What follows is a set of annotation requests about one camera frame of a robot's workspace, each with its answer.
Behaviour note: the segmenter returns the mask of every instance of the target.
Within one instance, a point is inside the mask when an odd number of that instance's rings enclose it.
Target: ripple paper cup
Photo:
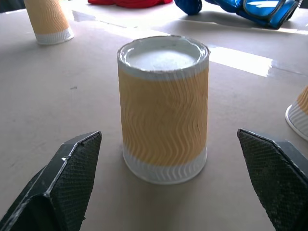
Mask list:
[[[308,141],[308,86],[288,107],[285,119],[298,135]]]
[[[178,36],[138,39],[118,51],[123,156],[139,178],[181,183],[204,167],[209,53]]]
[[[52,45],[74,37],[59,0],[25,0],[38,44]]]

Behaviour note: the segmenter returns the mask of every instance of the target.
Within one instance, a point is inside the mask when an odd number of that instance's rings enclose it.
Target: cardboard surface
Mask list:
[[[130,14],[137,15],[135,10]],[[307,156],[308,143],[284,119],[286,108],[308,84],[303,74],[307,36],[260,32],[255,37],[258,33],[248,29],[188,23],[160,28],[261,60],[271,58],[274,65],[265,65],[264,77],[249,72],[251,66],[243,71],[242,66],[218,63],[226,50],[217,52],[221,58],[209,68],[206,166],[185,184],[156,186],[137,179],[121,153],[116,51],[132,34],[79,18],[70,20],[73,40],[42,47],[25,11],[0,14],[0,216],[64,141],[101,130],[82,231],[274,231],[251,185],[236,132],[247,128],[288,139]],[[247,43],[252,38],[254,43]],[[282,52],[286,45],[288,50]],[[240,53],[236,60],[243,62],[243,57]],[[299,66],[293,70],[300,74],[278,68],[280,64],[288,70]],[[255,65],[258,70],[264,67]]]

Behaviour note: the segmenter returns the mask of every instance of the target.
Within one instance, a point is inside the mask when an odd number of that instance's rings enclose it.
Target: cup base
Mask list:
[[[123,146],[123,157],[126,165],[138,178],[152,184],[180,184],[191,180],[203,169],[207,158],[207,148],[194,160],[179,166],[154,166],[145,163],[133,155]]]
[[[308,141],[308,136],[306,136],[304,133],[302,133],[295,125],[292,123],[292,121],[289,118],[290,109],[293,105],[290,105],[288,109],[285,112],[285,120],[287,121],[288,125],[303,139]]]
[[[35,34],[37,42],[40,45],[55,45],[71,40],[74,37],[72,29],[69,27],[61,32],[51,33],[51,34]]]

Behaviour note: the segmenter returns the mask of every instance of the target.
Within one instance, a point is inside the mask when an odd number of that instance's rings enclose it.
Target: upside-down paper cup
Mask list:
[[[59,0],[25,0],[38,44],[52,45],[74,37]]]
[[[207,157],[209,50],[179,36],[138,39],[118,51],[123,156],[139,178],[175,184]]]
[[[285,119],[299,136],[308,141],[308,86],[288,107]]]

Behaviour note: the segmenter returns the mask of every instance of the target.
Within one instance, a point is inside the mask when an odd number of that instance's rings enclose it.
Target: orange paper cup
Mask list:
[[[285,119],[299,136],[308,141],[308,86],[288,107]]]
[[[205,165],[208,57],[205,45],[179,36],[118,51],[123,155],[138,177],[181,183]]]
[[[52,45],[74,37],[59,0],[25,0],[38,44]]]

